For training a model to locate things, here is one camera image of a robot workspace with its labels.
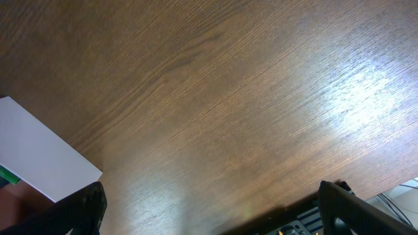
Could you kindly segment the green soap box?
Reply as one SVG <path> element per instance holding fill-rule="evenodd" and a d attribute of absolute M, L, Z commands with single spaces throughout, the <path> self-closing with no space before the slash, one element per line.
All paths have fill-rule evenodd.
<path fill-rule="evenodd" d="M 1 174 L 1 179 L 13 185 L 16 185 L 21 180 L 17 175 L 13 174 L 11 171 L 7 170 L 3 166 L 1 166 L 0 174 Z"/>

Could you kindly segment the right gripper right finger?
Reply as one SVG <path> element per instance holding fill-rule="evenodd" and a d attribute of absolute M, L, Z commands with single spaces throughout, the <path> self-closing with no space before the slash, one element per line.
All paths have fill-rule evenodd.
<path fill-rule="evenodd" d="M 417 230 L 390 217 L 330 181 L 322 181 L 318 190 L 323 233 L 417 235 Z"/>

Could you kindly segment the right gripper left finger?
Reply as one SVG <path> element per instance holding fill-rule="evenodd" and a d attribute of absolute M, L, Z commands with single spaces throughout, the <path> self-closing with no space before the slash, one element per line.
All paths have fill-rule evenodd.
<path fill-rule="evenodd" d="M 1 231 L 1 235 L 99 235 L 107 200 L 96 181 L 61 199 L 25 221 Z"/>

